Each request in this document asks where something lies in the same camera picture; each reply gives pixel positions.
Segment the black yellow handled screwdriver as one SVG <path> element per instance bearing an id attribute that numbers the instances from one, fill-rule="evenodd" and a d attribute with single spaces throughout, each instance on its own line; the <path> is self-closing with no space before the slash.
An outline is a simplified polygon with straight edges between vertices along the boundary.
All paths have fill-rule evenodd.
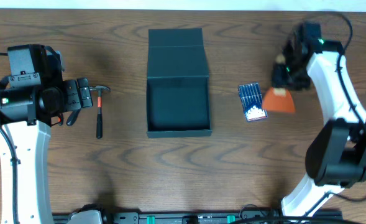
<path id="1" fill-rule="evenodd" d="M 67 126 L 73 126 L 74 123 L 76 122 L 78 115 L 80 113 L 81 110 L 73 110 L 71 112 L 71 114 L 69 115 L 67 121 L 66 121 L 66 125 Z"/>

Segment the orange scraper wooden handle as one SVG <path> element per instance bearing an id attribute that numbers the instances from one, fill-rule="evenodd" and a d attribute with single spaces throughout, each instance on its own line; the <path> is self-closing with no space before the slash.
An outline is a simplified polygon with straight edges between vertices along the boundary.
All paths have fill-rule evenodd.
<path id="1" fill-rule="evenodd" d="M 292 96 L 285 86 L 287 80 L 286 58 L 283 54 L 278 54 L 273 64 L 272 85 L 263 97 L 263 110 L 286 114 L 294 114 L 296 112 Z"/>

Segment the small black red hammer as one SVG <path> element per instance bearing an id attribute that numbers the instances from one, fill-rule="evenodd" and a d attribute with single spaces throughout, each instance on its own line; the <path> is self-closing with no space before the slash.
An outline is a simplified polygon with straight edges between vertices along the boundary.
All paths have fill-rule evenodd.
<path id="1" fill-rule="evenodd" d="M 97 85 L 91 86 L 91 91 L 95 91 L 98 94 L 97 97 L 97 120 L 96 120 L 96 138 L 101 139 L 103 137 L 103 112 L 102 112 L 102 95 L 104 91 L 110 91 L 111 89 L 108 86 Z"/>

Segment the clear blue screwdriver set case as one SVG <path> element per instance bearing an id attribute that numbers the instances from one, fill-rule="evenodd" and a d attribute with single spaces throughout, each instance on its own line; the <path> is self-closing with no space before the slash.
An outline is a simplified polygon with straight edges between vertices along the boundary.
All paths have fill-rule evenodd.
<path id="1" fill-rule="evenodd" d="M 238 94 L 247 122 L 267 119 L 268 114 L 262 109 L 263 99 L 258 83 L 239 85 Z"/>

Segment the dark green box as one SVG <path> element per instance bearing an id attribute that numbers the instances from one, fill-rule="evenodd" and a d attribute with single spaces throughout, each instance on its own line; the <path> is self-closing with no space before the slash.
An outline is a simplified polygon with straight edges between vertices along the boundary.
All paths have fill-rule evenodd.
<path id="1" fill-rule="evenodd" d="M 149 138 L 212 134 L 209 68 L 200 28 L 149 30 L 146 111 Z"/>

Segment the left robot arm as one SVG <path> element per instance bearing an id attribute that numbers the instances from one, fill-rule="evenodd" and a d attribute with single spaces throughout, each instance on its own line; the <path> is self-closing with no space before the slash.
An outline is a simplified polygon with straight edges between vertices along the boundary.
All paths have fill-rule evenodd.
<path id="1" fill-rule="evenodd" d="M 48 147 L 53 118 L 64 122 L 93 106 L 87 78 L 64 80 L 62 55 L 50 46 L 8 47 L 11 72 L 0 80 L 2 223 L 53 223 Z"/>

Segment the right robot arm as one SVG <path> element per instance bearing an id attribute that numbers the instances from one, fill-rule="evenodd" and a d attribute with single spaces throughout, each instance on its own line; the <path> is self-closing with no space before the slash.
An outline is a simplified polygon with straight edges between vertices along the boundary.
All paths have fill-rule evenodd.
<path id="1" fill-rule="evenodd" d="M 366 110 L 348 75 L 345 50 L 339 41 L 323 39 L 318 23 L 303 22 L 275 59 L 263 108 L 292 113 L 291 91 L 314 86 L 324 121 L 306 152 L 304 177 L 281 201 L 282 214 L 294 222 L 366 181 Z"/>

